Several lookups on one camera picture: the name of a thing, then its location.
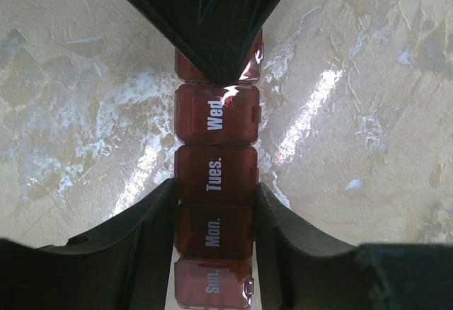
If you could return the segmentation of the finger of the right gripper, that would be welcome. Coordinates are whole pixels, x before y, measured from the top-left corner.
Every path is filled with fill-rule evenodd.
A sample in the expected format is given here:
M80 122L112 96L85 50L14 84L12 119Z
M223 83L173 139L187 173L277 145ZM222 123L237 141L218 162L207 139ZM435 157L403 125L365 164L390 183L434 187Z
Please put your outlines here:
M214 84L237 80L280 0L127 0Z

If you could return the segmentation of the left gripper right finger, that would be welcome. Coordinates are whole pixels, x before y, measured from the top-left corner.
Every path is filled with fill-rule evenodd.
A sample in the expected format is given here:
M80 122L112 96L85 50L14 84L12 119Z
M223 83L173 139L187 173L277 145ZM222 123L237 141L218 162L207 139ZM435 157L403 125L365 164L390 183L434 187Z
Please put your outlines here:
M256 260L263 309L451 309L452 245L336 239L256 194Z

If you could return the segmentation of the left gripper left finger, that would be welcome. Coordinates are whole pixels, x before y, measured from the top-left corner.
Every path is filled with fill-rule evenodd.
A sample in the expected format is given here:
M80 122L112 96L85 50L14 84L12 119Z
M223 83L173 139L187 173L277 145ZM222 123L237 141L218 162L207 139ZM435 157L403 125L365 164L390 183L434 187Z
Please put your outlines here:
M176 207L167 179L63 246L2 239L1 308L164 309Z

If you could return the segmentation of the red weekly pill organizer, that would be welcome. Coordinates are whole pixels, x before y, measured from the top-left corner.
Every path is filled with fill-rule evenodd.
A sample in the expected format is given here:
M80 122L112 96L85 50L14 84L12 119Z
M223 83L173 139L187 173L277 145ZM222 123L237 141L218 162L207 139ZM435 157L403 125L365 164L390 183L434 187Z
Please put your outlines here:
M257 35L241 76L224 86L211 84L181 53L175 57L174 291L184 309L251 307L263 55Z

